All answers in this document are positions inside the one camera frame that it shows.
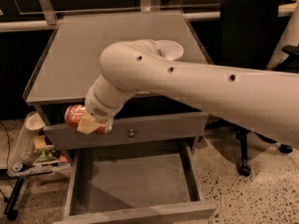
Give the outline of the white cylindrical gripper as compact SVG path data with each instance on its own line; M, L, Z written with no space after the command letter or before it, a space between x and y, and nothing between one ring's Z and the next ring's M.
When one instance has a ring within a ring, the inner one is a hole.
M85 98L87 112L83 114L77 131L85 134L95 132L101 125L99 120L113 119L134 96L135 91L116 88L100 75L88 90Z

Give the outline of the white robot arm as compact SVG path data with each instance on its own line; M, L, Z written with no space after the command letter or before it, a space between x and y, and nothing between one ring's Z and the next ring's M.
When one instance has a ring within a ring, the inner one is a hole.
M179 54L191 45L179 33L188 29L178 11L108 14L98 17L100 75L85 105L98 119L112 119L140 92L169 97L293 146L299 143L299 76L171 60L161 41Z

